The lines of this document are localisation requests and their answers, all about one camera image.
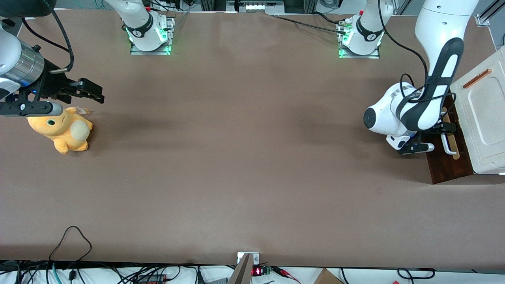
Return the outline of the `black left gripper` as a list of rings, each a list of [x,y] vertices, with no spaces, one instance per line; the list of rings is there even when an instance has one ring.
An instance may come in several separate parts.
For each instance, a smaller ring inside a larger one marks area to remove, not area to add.
[[[432,137],[437,137],[444,133],[456,133],[457,132],[457,124],[442,121],[441,125],[434,125],[433,127],[426,129],[425,131],[418,131],[413,136],[414,144],[422,144],[422,143],[430,143]]]

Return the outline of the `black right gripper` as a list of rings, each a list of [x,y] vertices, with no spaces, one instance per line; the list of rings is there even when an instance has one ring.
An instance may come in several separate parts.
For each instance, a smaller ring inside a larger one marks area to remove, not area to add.
[[[52,74],[51,70],[58,69],[53,63],[45,63],[40,77],[31,85],[18,90],[18,98],[37,102],[41,99],[56,99],[61,102],[71,102],[72,97],[92,99],[99,104],[105,102],[103,88],[98,84],[80,78],[79,81],[68,79],[64,73]]]

